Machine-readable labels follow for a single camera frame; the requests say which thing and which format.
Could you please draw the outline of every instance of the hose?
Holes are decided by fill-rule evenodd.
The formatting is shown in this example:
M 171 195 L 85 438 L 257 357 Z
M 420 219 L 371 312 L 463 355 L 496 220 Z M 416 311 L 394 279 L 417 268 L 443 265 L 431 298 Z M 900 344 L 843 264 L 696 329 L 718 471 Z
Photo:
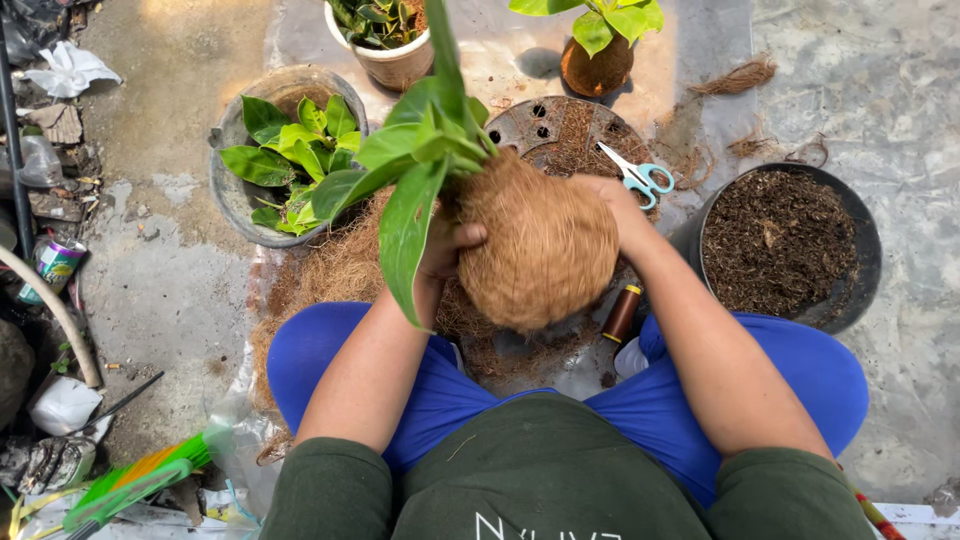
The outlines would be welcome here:
M 100 386 L 100 373 L 97 371 L 97 364 L 93 361 L 93 356 L 90 355 L 90 351 L 86 348 L 86 342 L 84 342 L 84 337 L 80 334 L 80 329 L 78 329 L 77 324 L 73 322 L 73 317 L 67 312 L 66 306 L 63 305 L 57 293 L 50 288 L 50 285 L 48 285 L 33 268 L 3 246 L 0 246 L 0 262 L 10 266 L 11 270 L 16 272 L 17 276 L 29 286 L 33 287 L 36 294 L 40 295 L 43 302 L 50 308 L 50 311 L 53 312 L 54 317 L 56 317 L 60 325 L 63 326 L 63 331 L 66 332 L 66 338 L 70 342 L 70 346 L 73 347 L 73 353 L 77 356 L 80 369 L 84 373 L 84 382 L 86 382 L 86 385 L 90 388 Z

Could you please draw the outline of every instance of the hand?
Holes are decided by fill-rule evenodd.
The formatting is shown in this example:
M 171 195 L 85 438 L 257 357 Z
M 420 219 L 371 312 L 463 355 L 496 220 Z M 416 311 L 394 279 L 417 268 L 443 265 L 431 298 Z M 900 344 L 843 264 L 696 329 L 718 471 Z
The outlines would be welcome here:
M 610 209 L 616 221 L 620 251 L 625 255 L 631 255 L 630 252 L 633 251 L 636 241 L 654 230 L 650 221 L 647 220 L 647 215 L 637 204 L 636 197 L 622 182 L 617 179 L 583 174 L 573 175 L 572 180 L 589 187 L 603 202 L 607 203 L 607 208 Z
M 438 209 L 430 220 L 426 236 L 426 248 L 420 259 L 418 272 L 438 282 L 457 275 L 460 250 L 475 248 L 487 240 L 487 228 L 479 223 L 459 224 L 453 222 Z

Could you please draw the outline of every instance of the blue pants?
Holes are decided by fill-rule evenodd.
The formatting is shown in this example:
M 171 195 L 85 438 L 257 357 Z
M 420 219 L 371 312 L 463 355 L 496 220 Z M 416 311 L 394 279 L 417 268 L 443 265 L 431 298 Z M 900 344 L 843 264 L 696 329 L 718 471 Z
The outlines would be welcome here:
M 267 376 L 280 413 L 293 433 L 326 366 L 369 308 L 369 304 L 355 302 L 316 304 L 276 333 Z M 840 454 L 859 430 L 869 404 L 863 370 L 853 354 L 829 335 L 809 327 L 765 315 L 735 316 L 803 402 L 830 451 Z M 647 317 L 638 342 L 650 367 L 584 403 L 656 456 L 704 507 L 710 506 L 720 454 L 690 411 L 653 316 Z M 452 345 L 432 336 L 410 401 L 383 458 L 394 471 L 407 471 L 471 418 L 516 397 L 497 399 L 457 371 Z

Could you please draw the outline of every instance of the green shirt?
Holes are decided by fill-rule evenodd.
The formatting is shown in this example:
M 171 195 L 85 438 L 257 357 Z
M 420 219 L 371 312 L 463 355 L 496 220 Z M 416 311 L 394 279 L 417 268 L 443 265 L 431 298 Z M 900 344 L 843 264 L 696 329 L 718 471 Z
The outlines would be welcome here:
M 534 393 L 454 431 L 397 485 L 358 443 L 287 455 L 260 538 L 292 540 L 873 540 L 836 465 L 788 449 L 738 455 L 705 511 L 589 407 Z

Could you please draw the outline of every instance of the blue scissors handle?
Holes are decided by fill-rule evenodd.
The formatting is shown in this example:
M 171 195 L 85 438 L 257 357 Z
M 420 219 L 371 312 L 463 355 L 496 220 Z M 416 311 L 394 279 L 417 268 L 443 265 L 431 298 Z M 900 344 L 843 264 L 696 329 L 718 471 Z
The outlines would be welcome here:
M 654 182 L 654 179 L 650 176 L 650 173 L 653 171 L 663 174 L 663 176 L 665 176 L 669 181 L 669 185 L 667 187 L 660 187 L 659 184 Z M 630 189 L 636 189 L 640 193 L 643 193 L 643 195 L 650 200 L 650 202 L 646 205 L 642 205 L 640 209 L 649 210 L 657 204 L 657 196 L 654 194 L 654 191 L 657 191 L 657 193 L 660 194 L 665 194 L 673 190 L 675 183 L 673 180 L 673 175 L 670 174 L 670 171 L 659 165 L 654 165 L 653 163 L 637 165 L 636 173 L 638 174 L 639 178 L 636 178 L 632 175 L 624 175 L 623 184 Z

